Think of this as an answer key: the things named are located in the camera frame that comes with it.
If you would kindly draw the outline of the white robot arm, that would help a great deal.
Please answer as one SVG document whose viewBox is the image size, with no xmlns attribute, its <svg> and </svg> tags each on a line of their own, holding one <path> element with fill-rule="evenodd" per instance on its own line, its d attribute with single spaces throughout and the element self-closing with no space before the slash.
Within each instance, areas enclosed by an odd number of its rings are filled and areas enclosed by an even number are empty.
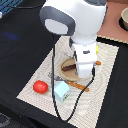
<svg viewBox="0 0 128 128">
<path fill-rule="evenodd" d="M 70 37 L 80 78 L 91 74 L 97 59 L 97 32 L 106 12 L 106 0 L 47 0 L 40 10 L 41 22 L 49 32 Z"/>
</svg>

